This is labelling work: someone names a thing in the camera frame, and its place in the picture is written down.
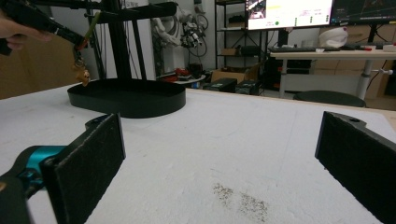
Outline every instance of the dirt stain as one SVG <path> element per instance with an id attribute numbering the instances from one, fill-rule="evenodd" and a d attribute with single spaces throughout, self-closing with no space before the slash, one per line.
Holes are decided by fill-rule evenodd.
<path id="1" fill-rule="evenodd" d="M 246 193 L 235 192 L 233 189 L 216 184 L 214 193 L 219 197 L 221 204 L 227 209 L 240 213 L 256 223 L 265 223 L 268 215 L 268 203 L 256 199 Z"/>

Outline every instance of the human hand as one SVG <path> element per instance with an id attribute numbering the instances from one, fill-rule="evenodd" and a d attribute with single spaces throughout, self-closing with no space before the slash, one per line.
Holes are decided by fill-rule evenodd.
<path id="1" fill-rule="evenodd" d="M 18 24 L 0 10 L 0 38 L 7 40 L 9 48 L 22 49 L 27 36 L 44 42 L 51 40 L 50 33 Z"/>

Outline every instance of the monitor screen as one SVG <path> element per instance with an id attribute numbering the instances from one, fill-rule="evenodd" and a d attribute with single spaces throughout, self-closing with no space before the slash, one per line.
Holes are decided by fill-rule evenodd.
<path id="1" fill-rule="evenodd" d="M 334 0 L 331 24 L 396 22 L 396 0 Z"/>
<path id="2" fill-rule="evenodd" d="M 329 25 L 332 0 L 246 0 L 247 29 Z"/>

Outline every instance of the white foam surface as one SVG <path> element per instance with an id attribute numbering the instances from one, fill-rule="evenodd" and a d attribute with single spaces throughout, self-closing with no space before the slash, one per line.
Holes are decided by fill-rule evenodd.
<path id="1" fill-rule="evenodd" d="M 66 90 L 0 101 L 0 174 L 102 115 L 71 106 Z M 188 90 L 169 115 L 121 119 L 127 157 L 88 223 L 379 223 L 314 156 L 323 111 L 396 142 L 381 114 L 212 91 Z M 45 191 L 29 205 L 36 223 L 55 223 Z"/>

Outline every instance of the black oval tray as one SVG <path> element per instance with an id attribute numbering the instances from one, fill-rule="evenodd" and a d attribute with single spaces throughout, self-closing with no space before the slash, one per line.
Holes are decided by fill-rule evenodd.
<path id="1" fill-rule="evenodd" d="M 67 90 L 73 106 L 127 119 L 145 119 L 173 113 L 186 104 L 182 85 L 141 79 L 95 80 Z"/>

